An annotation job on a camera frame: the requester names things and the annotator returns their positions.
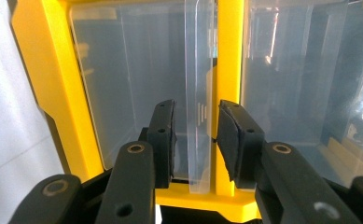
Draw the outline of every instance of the yellow frame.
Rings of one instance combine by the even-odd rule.
[[[92,0],[19,0],[12,26],[38,104],[56,122],[71,173],[85,182],[104,169],[68,23],[70,6],[82,2]],[[239,102],[244,16],[248,18],[244,0],[218,0],[215,105],[219,99]],[[172,183],[168,189],[156,190],[157,203],[218,211],[232,222],[260,218],[254,192],[238,190],[229,181],[216,146],[212,161],[208,194],[190,194],[188,185]]]

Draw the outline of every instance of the metal screw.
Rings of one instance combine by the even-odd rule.
[[[45,196],[53,197],[57,194],[65,192],[67,189],[68,189],[68,182],[64,179],[60,179],[48,183],[42,190],[42,193]]]
[[[288,147],[286,145],[281,145],[281,144],[274,145],[272,148],[274,149],[274,151],[280,152],[283,154],[288,154],[292,151],[290,147]]]
[[[146,149],[143,145],[135,144],[128,147],[130,153],[140,153]]]

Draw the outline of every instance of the clear plastic panel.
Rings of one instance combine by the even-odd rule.
[[[105,169],[113,166],[119,148],[136,140],[149,125],[155,105],[175,99],[175,178],[200,183],[202,171],[210,170],[206,167],[210,141],[202,134],[201,123],[194,121],[201,119],[198,108],[208,108],[211,102],[207,72],[212,59],[200,51],[209,48],[205,26],[212,25],[208,21],[213,16],[207,9],[197,9],[198,2],[213,4],[111,1],[71,8],[77,56]],[[190,38],[197,29],[199,35]]]
[[[241,103],[268,141],[349,186],[363,175],[362,3],[275,2],[251,2]]]
[[[214,1],[186,0],[189,191],[210,190]]]

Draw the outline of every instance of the circular hole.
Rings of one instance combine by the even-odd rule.
[[[338,210],[329,203],[323,203],[323,202],[314,203],[314,209],[315,211],[322,213],[331,219],[339,219],[341,217]]]
[[[291,152],[291,148],[285,145],[274,145],[273,149],[277,152],[288,154]]]
[[[48,197],[52,197],[55,196],[56,194],[65,192],[68,188],[68,182],[60,179],[60,180],[55,180],[50,182],[49,184],[47,184],[42,193]]]
[[[133,207],[131,204],[127,203],[117,208],[117,216],[127,217],[133,212]]]
[[[133,151],[133,152],[136,152],[136,151],[139,151],[139,150],[141,150],[141,147],[140,146],[133,146],[133,147],[131,147],[131,151]]]
[[[144,151],[145,147],[143,145],[132,145],[128,147],[130,153],[140,153]]]

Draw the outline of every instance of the gray wall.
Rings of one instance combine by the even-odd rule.
[[[0,223],[7,223],[40,180],[63,173],[46,116],[35,102],[0,1]]]

